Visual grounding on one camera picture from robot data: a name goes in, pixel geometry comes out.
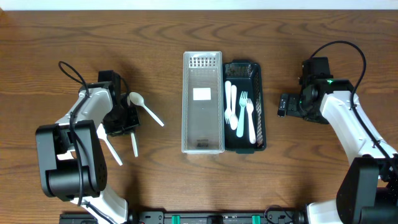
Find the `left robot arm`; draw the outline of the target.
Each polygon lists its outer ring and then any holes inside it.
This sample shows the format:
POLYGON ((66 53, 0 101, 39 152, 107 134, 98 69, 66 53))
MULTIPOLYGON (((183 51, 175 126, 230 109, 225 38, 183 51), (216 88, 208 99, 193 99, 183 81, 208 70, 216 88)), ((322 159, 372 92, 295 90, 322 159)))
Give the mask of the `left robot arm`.
POLYGON ((54 124, 35 132, 40 181, 44 194, 72 202, 91 213, 98 223, 138 223, 108 184, 108 169, 97 130, 116 137, 134 132, 137 110, 122 93, 124 79, 112 70, 100 71, 96 83, 82 86, 78 100, 54 124))

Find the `white plastic spoon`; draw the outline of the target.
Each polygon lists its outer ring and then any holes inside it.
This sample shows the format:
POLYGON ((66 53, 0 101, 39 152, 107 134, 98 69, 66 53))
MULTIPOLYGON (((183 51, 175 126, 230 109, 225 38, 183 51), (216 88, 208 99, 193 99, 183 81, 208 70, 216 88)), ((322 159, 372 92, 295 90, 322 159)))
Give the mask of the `white plastic spoon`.
POLYGON ((137 146, 137 140, 135 137, 135 133, 131 133, 131 142, 132 142, 132 148, 134 152, 134 157, 139 156, 139 151, 138 151, 138 146, 137 146))
POLYGON ((121 160, 121 158, 119 157, 119 155, 117 154, 116 150, 114 149, 113 145, 110 143, 109 139, 108 139, 108 135, 106 134, 105 128, 103 126, 102 123, 99 124, 96 133, 98 135, 98 138, 100 140, 103 140, 105 142, 105 144, 107 145, 108 149, 110 150, 110 153, 113 155, 114 159, 116 160, 116 162, 121 166, 123 165, 123 162, 121 160))
POLYGON ((164 126, 164 123, 160 120, 160 118, 159 118, 155 113, 153 113, 153 112, 146 106, 145 101, 144 101, 144 98, 143 98, 142 95, 140 95, 140 94, 137 93, 137 92, 130 92, 130 94, 129 94, 129 99, 130 99, 130 101, 131 101, 134 105, 143 107, 143 108, 148 112, 148 114, 149 114, 160 126, 164 126))
POLYGON ((231 116, 229 119, 230 127, 232 130, 236 130, 238 127, 238 117, 236 116, 236 97, 237 87, 236 85, 231 86, 231 116))

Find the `white plastic fork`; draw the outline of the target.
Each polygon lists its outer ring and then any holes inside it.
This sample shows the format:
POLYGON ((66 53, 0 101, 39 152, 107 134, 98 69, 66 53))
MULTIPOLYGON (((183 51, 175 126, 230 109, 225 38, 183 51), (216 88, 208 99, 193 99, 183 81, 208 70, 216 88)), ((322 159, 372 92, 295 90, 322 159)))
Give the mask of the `white plastic fork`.
POLYGON ((229 124, 229 119, 231 117, 231 82, 230 81, 225 81, 224 90, 226 96, 226 110, 224 112, 224 118, 226 124, 229 124))
POLYGON ((243 137, 243 132, 244 132, 244 111, 247 103, 247 98, 248 98, 248 93, 246 91, 241 92, 241 96, 239 98, 239 106, 240 106, 240 112, 239 112, 239 119, 238 119, 238 127, 236 130, 236 135, 238 138, 243 137))
POLYGON ((255 144, 256 143, 256 134, 254 131, 254 122, 253 122, 253 117, 252 117, 252 113, 254 111, 254 105, 250 98, 247 99, 246 111, 248 113, 249 142, 251 144, 255 144))

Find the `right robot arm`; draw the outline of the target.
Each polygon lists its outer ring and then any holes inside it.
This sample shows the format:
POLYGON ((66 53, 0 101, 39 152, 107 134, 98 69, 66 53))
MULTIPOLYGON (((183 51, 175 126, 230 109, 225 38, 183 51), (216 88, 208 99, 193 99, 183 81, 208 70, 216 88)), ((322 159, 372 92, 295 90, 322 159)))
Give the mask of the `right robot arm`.
POLYGON ((397 151, 376 131, 349 80, 335 79, 326 57, 303 62, 298 94, 280 97, 278 116, 329 124, 350 167, 336 197, 313 202, 296 223, 397 223, 397 151))

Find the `black plastic mesh basket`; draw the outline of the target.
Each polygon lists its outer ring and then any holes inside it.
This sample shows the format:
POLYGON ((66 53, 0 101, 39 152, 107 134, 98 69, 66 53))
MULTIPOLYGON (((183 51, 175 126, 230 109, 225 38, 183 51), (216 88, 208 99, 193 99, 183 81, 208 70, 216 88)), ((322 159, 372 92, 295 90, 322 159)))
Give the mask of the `black plastic mesh basket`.
POLYGON ((249 60, 223 64, 223 81, 230 88, 224 96, 224 107, 236 116, 224 125, 225 149, 238 154, 253 154, 267 146, 261 66, 249 60))

